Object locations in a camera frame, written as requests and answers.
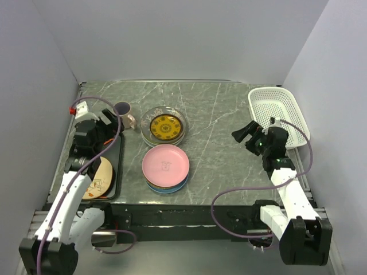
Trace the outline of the pink plastic plate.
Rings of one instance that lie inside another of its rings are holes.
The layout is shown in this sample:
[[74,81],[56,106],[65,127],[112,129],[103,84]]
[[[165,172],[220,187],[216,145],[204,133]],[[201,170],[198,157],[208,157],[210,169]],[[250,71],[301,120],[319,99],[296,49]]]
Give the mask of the pink plastic plate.
[[150,149],[142,160],[144,177],[158,187],[173,187],[185,180],[190,162],[187,154],[177,146],[160,145]]

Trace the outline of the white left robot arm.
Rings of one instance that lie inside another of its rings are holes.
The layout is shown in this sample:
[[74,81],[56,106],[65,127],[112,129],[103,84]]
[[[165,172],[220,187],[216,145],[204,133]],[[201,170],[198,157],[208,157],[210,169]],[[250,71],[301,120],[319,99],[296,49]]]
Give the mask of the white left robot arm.
[[34,236],[19,246],[27,274],[73,274],[79,252],[91,245],[93,232],[114,223],[111,205],[93,201],[75,220],[80,203],[103,195],[113,182],[114,168],[104,154],[121,140],[124,127],[110,110],[102,113],[108,124],[93,113],[76,110],[76,131],[60,189]]

